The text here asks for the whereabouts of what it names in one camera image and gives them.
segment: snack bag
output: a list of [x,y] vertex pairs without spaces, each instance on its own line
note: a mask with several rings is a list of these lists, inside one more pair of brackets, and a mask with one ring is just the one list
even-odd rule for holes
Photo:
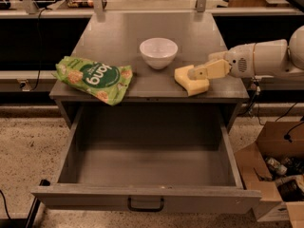
[[56,65],[55,77],[108,105],[122,101],[132,79],[131,66],[109,66],[91,60],[65,57]]

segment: yellow sponge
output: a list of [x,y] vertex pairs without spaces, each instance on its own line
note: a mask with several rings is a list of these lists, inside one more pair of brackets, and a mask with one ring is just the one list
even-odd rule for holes
[[188,78],[188,71],[193,67],[193,65],[183,66],[180,68],[176,68],[174,72],[174,79],[187,90],[188,96],[201,94],[207,91],[209,88],[208,79],[190,80]]

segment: open drawer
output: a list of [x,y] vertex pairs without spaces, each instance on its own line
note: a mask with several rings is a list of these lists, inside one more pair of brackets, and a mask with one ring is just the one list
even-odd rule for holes
[[218,104],[82,106],[57,183],[32,194],[48,208],[246,213]]

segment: black handle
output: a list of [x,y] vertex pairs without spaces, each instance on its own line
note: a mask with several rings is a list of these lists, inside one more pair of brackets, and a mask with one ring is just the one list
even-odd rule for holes
[[135,212],[160,212],[163,209],[163,198],[161,198],[161,204],[160,207],[158,208],[135,208],[132,207],[132,198],[127,199],[127,207],[130,211],[135,211]]

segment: white bowl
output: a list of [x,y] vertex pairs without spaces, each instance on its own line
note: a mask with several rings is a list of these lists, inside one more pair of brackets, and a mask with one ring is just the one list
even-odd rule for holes
[[148,65],[155,69],[163,69],[174,60],[178,45],[169,39],[151,38],[141,43],[140,51]]

